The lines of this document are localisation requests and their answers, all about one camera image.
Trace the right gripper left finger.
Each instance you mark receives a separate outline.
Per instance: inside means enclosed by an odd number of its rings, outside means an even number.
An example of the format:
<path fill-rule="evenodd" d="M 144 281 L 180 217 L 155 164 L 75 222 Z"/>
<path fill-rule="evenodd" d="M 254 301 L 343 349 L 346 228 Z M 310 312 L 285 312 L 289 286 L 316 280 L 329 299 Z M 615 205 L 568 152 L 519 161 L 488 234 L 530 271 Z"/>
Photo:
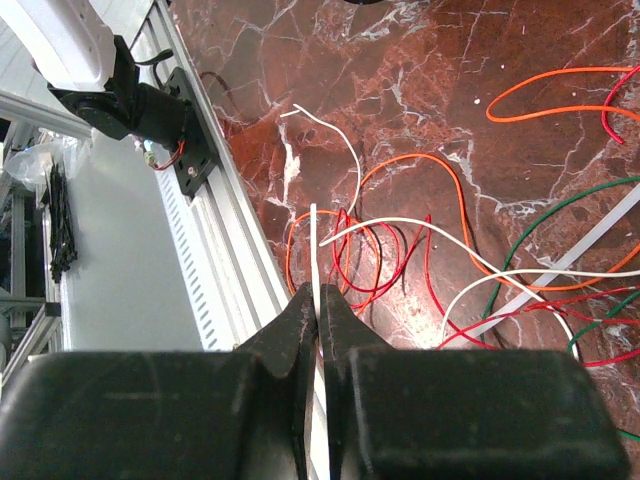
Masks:
<path fill-rule="evenodd" d="M 228 352 L 68 352 L 1 404 L 5 479 L 304 479 L 312 290 Z"/>

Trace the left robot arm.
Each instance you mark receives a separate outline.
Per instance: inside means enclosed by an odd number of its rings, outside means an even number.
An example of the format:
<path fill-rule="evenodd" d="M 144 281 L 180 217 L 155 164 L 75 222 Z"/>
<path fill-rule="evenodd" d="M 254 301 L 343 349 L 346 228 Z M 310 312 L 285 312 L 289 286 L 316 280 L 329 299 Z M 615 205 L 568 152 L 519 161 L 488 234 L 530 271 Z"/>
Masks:
<path fill-rule="evenodd" d="M 191 107 L 139 80 L 142 64 L 90 2 L 3 1 L 1 18 L 70 113 L 112 139 L 184 147 Z"/>

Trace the long white zip tie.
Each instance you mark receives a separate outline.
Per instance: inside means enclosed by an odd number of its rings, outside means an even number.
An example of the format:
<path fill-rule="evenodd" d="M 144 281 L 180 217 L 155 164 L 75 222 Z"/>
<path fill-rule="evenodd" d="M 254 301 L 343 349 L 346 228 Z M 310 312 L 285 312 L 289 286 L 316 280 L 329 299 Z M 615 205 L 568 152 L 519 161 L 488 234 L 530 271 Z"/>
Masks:
<path fill-rule="evenodd" d="M 516 270 L 499 270 L 497 267 L 495 267 L 494 265 L 490 264 L 488 261 L 486 261 L 484 258 L 482 258 L 479 254 L 477 254 L 476 252 L 474 252 L 468 245 L 466 245 L 465 243 L 463 243 L 462 241 L 460 241 L 459 239 L 457 239 L 456 237 L 454 237 L 453 235 L 451 235 L 450 233 L 446 232 L 445 230 L 443 230 L 442 228 L 433 225 L 430 222 L 427 222 L 426 220 L 418 220 L 418 219 L 413 219 L 413 218 L 404 218 L 404 217 L 381 217 L 381 218 L 375 218 L 375 219 L 371 219 L 371 220 L 367 220 L 364 222 L 360 222 L 360 223 L 355 223 L 353 225 L 351 225 L 350 227 L 347 227 L 345 229 L 343 229 L 342 231 L 334 234 L 331 237 L 328 237 L 327 239 L 323 240 L 322 242 L 318 242 L 317 240 L 317 214 L 318 214 L 318 210 L 317 210 L 317 205 L 315 203 L 312 203 L 310 205 L 310 210 L 309 210 L 309 217 L 310 217 L 310 265 L 311 265 L 311 286 L 312 286 L 312 297 L 313 297 L 313 301 L 314 301 L 314 308 L 315 308 L 315 314 L 317 317 L 317 320 L 319 322 L 319 324 L 321 323 L 321 307 L 324 308 L 325 306 L 328 309 L 328 300 L 321 300 L 321 287 L 320 287 L 320 271 L 319 271 L 319 262 L 318 262 L 318 248 L 319 247 L 326 247 L 327 245 L 332 244 L 333 242 L 339 240 L 342 237 L 346 237 L 348 235 L 350 235 L 353 232 L 359 231 L 359 230 L 366 230 L 369 226 L 371 225 L 377 225 L 377 224 L 388 224 L 389 222 L 391 223 L 407 223 L 407 224 L 415 224 L 415 225 L 419 225 L 420 227 L 429 229 L 430 231 L 434 231 L 437 232 L 438 234 L 442 235 L 443 237 L 445 237 L 447 240 L 450 240 L 452 243 L 454 243 L 455 245 L 457 245 L 458 247 L 460 247 L 461 249 L 463 249 L 469 256 L 472 257 L 472 259 L 477 260 L 478 262 L 481 263 L 481 265 L 484 265 L 487 269 L 489 269 L 489 274 L 486 274 L 484 277 L 477 279 L 476 281 L 472 282 L 471 284 L 469 284 L 468 286 L 466 286 L 464 289 L 462 289 L 457 295 L 456 297 L 450 302 L 450 304 L 448 305 L 447 309 L 444 312 L 442 321 L 441 321 L 441 326 L 440 326 L 440 336 L 441 338 L 441 342 L 440 344 L 438 344 L 437 346 L 431 348 L 430 351 L 436 352 L 438 350 L 441 350 L 444 346 L 446 346 L 447 344 L 451 343 L 452 341 L 456 340 L 458 337 L 462 337 L 462 336 L 469 336 L 470 338 L 475 338 L 472 337 L 472 335 L 475 336 L 479 336 L 481 333 L 483 333 L 484 331 L 489 330 L 490 328 L 492 328 L 493 326 L 497 325 L 497 323 L 499 323 L 503 317 L 511 317 L 514 315 L 517 315 L 515 313 L 515 310 L 508 310 L 506 313 L 502 313 L 502 314 L 496 314 L 492 317 L 488 317 L 485 320 L 481 320 L 479 322 L 477 322 L 474 325 L 470 325 L 468 327 L 465 327 L 465 329 L 460 330 L 459 332 L 452 334 L 451 336 L 445 338 L 445 333 L 446 333 L 446 328 L 447 328 L 447 323 L 449 321 L 449 317 L 451 315 L 451 313 L 453 312 L 456 304 L 463 298 L 464 295 L 466 295 L 468 292 L 470 292 L 472 289 L 480 286 L 483 283 L 492 281 L 492 280 L 499 280 L 499 279 L 507 279 L 507 283 L 511 284 L 512 286 L 515 286 L 516 288 L 518 288 L 519 290 L 521 290 L 522 294 L 524 295 L 525 298 L 525 302 L 528 301 L 529 299 L 534 299 L 537 300 L 538 303 L 543 302 L 542 297 L 534 292 L 534 288 L 537 290 L 540 290 L 542 287 L 535 287 L 533 285 L 529 285 L 526 286 L 524 284 L 522 284 L 521 282 L 516 281 L 515 279 L 511 278 L 511 277 L 515 277 L 516 275 L 520 275 L 520 274 L 528 274 L 528 273 L 540 273 L 543 274 L 543 276 L 545 275 L 551 275 L 554 278 L 558 275 L 563 275 L 563 276 L 580 276 L 580 277 L 589 277 L 589 278 L 631 278 L 631 277 L 639 277 L 639 270 L 633 270 L 633 271 L 622 271 L 622 272 L 586 272 L 586 271 L 576 271 L 576 270 L 558 270 L 558 269 L 516 269 Z M 324 375 L 325 375 L 325 387 L 326 387 L 326 402 L 327 402 L 327 407 L 326 407 L 326 415 L 327 415 L 327 435 L 332 433 L 331 427 L 329 425 L 329 420 L 332 419 L 332 417 L 329 415 L 329 406 L 330 405 L 330 389 L 329 387 L 330 382 L 329 380 L 340 380 L 340 372 L 339 369 L 336 370 L 337 364 L 331 364 L 330 360 L 331 360 L 331 354 L 333 353 L 333 347 L 331 345 L 329 346 L 324 346 L 321 348 L 321 352 L 323 354 L 323 367 L 324 367 Z"/>

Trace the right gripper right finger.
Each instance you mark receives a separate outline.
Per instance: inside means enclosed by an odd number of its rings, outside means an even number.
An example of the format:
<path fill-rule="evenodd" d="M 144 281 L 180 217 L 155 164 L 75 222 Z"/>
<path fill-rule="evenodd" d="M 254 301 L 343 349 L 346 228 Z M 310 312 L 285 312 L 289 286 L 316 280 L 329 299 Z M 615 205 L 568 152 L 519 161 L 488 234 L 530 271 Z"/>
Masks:
<path fill-rule="evenodd" d="M 334 479 L 626 479 L 597 387 L 550 350 L 407 350 L 320 291 Z"/>

